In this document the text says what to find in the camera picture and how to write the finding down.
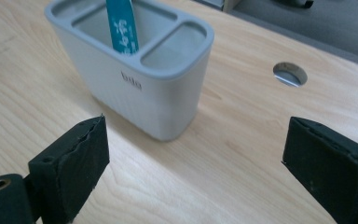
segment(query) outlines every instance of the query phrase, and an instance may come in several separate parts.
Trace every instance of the white container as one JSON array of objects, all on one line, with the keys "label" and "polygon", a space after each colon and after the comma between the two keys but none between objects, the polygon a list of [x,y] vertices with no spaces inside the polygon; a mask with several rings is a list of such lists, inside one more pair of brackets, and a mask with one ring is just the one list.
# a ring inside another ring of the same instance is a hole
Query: white container
[{"label": "white container", "polygon": [[112,48],[105,0],[64,0],[46,7],[65,50],[91,93],[161,141],[194,118],[213,29],[180,10],[132,0],[139,50]]}]

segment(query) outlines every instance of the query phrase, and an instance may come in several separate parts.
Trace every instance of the table surface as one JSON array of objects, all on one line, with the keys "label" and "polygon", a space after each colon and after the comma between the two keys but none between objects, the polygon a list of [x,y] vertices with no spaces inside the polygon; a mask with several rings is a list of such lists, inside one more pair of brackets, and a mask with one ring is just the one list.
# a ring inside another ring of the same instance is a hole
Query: table surface
[{"label": "table surface", "polygon": [[[199,109],[161,143],[93,98],[44,17],[48,0],[0,0],[0,175],[103,113],[110,164],[75,223],[334,223],[281,164],[289,119],[358,142],[358,64],[188,0],[215,41]],[[291,62],[308,82],[273,75]]]}]

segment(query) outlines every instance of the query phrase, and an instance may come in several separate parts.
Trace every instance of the wooden table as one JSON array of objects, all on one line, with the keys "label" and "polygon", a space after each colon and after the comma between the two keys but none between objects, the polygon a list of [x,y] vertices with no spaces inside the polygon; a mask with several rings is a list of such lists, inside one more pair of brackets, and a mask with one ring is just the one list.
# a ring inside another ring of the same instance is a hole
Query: wooden table
[{"label": "wooden table", "polygon": [[[110,164],[75,223],[334,223],[281,164],[291,116],[358,142],[358,64],[192,1],[163,0],[212,25],[199,111],[161,143],[99,103],[44,17],[48,0],[0,0],[0,175],[83,119],[104,113]],[[273,75],[301,66],[293,88]]]}]

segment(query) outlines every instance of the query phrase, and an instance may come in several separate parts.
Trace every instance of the embossed logo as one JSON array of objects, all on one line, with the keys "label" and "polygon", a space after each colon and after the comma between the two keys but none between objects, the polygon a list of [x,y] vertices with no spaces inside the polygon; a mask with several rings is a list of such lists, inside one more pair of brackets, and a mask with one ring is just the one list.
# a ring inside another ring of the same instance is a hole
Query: embossed logo
[{"label": "embossed logo", "polygon": [[129,77],[125,75],[123,72],[121,72],[121,76],[123,77],[123,80],[130,83],[133,87],[137,88],[138,90],[142,90],[142,85],[140,82],[135,80],[133,77]]}]

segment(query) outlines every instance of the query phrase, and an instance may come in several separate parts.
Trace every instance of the gray floor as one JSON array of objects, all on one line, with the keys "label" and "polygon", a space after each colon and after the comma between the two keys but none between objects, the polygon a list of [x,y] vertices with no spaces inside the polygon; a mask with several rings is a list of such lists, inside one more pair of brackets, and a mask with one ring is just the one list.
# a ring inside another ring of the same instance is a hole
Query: gray floor
[{"label": "gray floor", "polygon": [[358,0],[242,0],[230,14],[358,63]]}]

